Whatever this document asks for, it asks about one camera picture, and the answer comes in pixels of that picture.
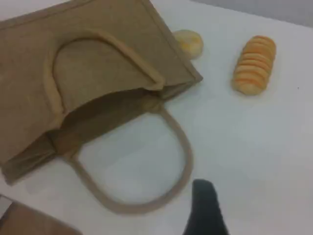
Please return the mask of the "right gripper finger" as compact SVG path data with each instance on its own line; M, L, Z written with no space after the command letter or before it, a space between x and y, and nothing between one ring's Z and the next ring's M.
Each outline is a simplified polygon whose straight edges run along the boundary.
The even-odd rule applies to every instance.
M229 235L214 185L204 179L192 183L191 212L185 235Z

